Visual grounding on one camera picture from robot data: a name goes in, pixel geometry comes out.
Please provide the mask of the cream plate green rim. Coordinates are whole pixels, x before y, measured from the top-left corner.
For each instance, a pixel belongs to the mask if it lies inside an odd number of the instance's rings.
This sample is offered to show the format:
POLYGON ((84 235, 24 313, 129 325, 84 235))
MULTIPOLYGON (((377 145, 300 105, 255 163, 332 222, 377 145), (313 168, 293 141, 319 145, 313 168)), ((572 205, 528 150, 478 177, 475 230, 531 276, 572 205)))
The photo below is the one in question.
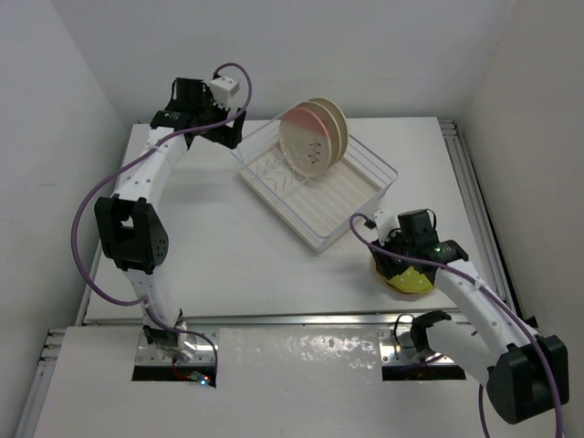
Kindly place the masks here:
POLYGON ((299 103, 297 107, 305 110, 310 110, 323 122, 325 128, 328 131, 328 136, 330 138, 331 158, 328 166, 332 167, 335 164, 335 160, 337 159, 340 144, 339 126, 336 120, 324 106, 312 102, 310 101, 310 99, 299 103))

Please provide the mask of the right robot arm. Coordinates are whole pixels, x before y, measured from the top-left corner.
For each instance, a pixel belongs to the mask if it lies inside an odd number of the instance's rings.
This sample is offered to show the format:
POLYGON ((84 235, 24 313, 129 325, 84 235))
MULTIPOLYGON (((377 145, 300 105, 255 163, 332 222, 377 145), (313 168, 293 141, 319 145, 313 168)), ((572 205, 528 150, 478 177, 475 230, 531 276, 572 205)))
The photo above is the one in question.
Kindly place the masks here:
POLYGON ((474 328, 469 335, 450 314, 434 310, 412 320, 396 342, 414 358, 442 353, 479 381, 499 416, 517 424, 569 400, 568 350, 511 314, 454 240, 440 240, 426 210, 398 216, 376 211, 366 225, 375 267, 403 293, 434 288, 448 296, 474 328))

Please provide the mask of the cream plate pink rim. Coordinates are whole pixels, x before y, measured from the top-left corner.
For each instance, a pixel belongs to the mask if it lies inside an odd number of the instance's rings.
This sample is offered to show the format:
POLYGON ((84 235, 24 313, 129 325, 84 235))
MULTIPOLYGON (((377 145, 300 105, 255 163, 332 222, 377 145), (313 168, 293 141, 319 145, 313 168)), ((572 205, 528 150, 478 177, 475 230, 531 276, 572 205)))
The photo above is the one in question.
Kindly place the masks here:
POLYGON ((279 144, 294 171, 318 178, 331 163, 331 139, 322 120, 311 110, 288 110, 278 127, 279 144))

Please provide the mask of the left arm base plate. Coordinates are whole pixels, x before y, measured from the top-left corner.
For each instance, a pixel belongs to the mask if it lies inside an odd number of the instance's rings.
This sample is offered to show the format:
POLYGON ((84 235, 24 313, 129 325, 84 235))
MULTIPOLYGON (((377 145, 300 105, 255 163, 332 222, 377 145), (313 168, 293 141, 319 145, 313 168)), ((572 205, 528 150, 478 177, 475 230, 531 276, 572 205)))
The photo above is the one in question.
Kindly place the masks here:
POLYGON ((176 360, 182 366, 214 366, 216 363, 212 346, 201 337, 181 335, 179 346, 160 347, 149 343, 141 333, 135 353, 136 366, 171 366, 176 360))

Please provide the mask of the cream plate yellow rim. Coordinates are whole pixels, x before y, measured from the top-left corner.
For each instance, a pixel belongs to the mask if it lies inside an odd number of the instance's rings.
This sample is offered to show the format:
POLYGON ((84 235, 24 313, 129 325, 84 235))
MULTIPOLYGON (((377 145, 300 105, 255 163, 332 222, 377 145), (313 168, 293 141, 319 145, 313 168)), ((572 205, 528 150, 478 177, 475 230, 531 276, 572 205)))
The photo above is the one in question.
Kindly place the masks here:
POLYGON ((313 98, 310 101, 318 103, 324 106, 334 117, 338 126, 339 126, 339 137, 340 137, 340 144, 339 144, 339 153, 335 162, 338 162, 342 159, 349 142, 349 127, 347 123, 347 119, 341 108, 332 100, 325 99, 325 98, 313 98))

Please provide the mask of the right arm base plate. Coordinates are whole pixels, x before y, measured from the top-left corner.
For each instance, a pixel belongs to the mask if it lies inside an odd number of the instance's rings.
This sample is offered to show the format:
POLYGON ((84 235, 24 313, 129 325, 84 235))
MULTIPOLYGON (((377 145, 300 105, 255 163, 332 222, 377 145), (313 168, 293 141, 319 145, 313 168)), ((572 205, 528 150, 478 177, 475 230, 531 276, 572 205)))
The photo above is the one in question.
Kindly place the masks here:
POLYGON ((388 328, 379 332, 381 364, 394 368, 454 365, 454 361, 438 352, 418 352, 410 338, 415 316, 400 314, 388 328))

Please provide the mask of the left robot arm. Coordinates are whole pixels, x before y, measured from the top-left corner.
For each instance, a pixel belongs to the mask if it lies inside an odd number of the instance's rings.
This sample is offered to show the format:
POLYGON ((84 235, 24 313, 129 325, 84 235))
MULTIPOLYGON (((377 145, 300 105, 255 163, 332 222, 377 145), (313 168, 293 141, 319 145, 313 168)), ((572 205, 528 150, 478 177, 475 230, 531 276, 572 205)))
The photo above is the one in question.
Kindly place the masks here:
POLYGON ((157 205, 195 137, 230 150, 241 141, 244 116, 228 119, 229 101, 238 90, 236 80, 220 75, 209 82, 177 78, 167 106, 151 120, 145 159, 111 196, 100 197, 94 206, 103 254, 124 273, 141 300, 146 340, 168 353, 183 349, 187 335, 162 270, 170 240, 157 205))

